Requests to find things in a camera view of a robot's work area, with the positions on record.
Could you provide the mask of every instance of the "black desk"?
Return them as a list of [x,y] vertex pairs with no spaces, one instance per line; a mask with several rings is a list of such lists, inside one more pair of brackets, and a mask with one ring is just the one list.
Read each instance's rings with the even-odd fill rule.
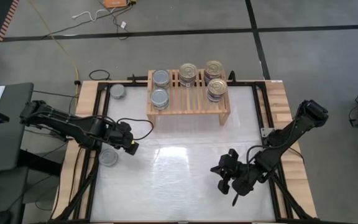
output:
[[61,165],[21,150],[24,125],[20,124],[20,113],[31,100],[33,83],[5,86],[0,99],[0,113],[9,117],[9,122],[0,124],[0,171],[27,166],[31,169],[60,175]]
[[[0,211],[6,210],[15,199],[21,196],[24,191],[28,168],[20,167],[13,170],[0,172]],[[21,197],[9,210],[11,212],[11,224],[22,222]]]

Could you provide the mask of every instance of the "gray floor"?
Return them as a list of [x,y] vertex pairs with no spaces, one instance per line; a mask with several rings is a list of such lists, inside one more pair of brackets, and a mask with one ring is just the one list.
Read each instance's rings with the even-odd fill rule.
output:
[[[35,5],[52,30],[85,20],[71,16],[101,9],[95,1],[40,1]],[[223,29],[250,27],[242,0],[232,1],[138,1],[133,10],[119,17],[130,31]],[[358,0],[258,0],[252,1],[258,27],[333,26],[358,24]],[[111,18],[67,31],[64,34],[115,32]],[[47,31],[27,4],[20,1],[9,26],[8,37],[43,35]],[[350,127],[347,114],[358,95],[358,30],[276,32],[260,35],[272,79],[284,80],[293,113],[304,99],[327,107],[330,119],[312,130],[300,143],[306,161],[314,203],[324,220],[358,223],[358,128]],[[117,39],[63,40],[75,59],[80,79],[88,80],[95,69],[106,69],[113,79],[148,69],[177,68],[192,62],[202,67],[211,59],[222,61],[226,71],[241,79],[263,79],[252,34],[208,34]],[[51,40],[0,43],[0,84],[34,82],[35,89],[74,94],[74,69]],[[70,99],[34,93],[67,110]],[[26,133],[23,148],[45,153],[59,146],[55,139]],[[61,161],[64,151],[52,159]],[[41,175],[30,174],[29,182]],[[27,202],[57,185],[57,179],[26,195]],[[53,194],[42,198],[51,207]],[[48,212],[26,206],[24,223],[45,220]]]

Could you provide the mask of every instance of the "metal can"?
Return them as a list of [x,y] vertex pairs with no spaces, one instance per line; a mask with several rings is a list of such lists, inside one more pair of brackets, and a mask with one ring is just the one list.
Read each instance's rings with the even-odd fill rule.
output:
[[227,83],[220,79],[214,78],[208,83],[207,98],[214,103],[219,102],[227,92]]
[[157,110],[165,110],[169,105],[169,93],[163,88],[154,89],[150,94],[150,99]]
[[110,95],[116,100],[119,100],[125,96],[125,87],[121,84],[114,84],[110,88]]
[[191,87],[196,81],[196,76],[198,75],[198,69],[196,65],[191,63],[183,64],[179,68],[179,81],[180,85],[185,87]]
[[166,70],[156,70],[153,72],[153,82],[155,86],[160,88],[169,88],[170,77]]
[[208,84],[214,78],[221,78],[223,72],[223,65],[217,60],[208,61],[204,69],[204,80]]

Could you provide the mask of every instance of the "white cable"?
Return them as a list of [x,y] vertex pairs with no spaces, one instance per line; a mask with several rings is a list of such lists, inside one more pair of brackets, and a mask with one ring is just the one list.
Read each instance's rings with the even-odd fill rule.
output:
[[87,14],[89,15],[89,18],[91,18],[92,22],[96,21],[98,19],[98,12],[109,12],[110,14],[115,10],[116,8],[113,8],[111,11],[107,11],[105,9],[99,9],[96,11],[96,14],[94,15],[94,19],[92,19],[92,15],[89,11],[85,11],[85,12],[82,12],[81,14],[78,14],[76,16],[72,16],[73,19],[76,19],[77,17],[80,17],[82,16],[83,14]]

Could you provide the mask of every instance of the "orange box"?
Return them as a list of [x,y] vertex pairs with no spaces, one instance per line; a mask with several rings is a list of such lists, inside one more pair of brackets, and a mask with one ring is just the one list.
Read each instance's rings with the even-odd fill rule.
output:
[[106,8],[126,7],[128,2],[129,0],[103,0],[103,4]]

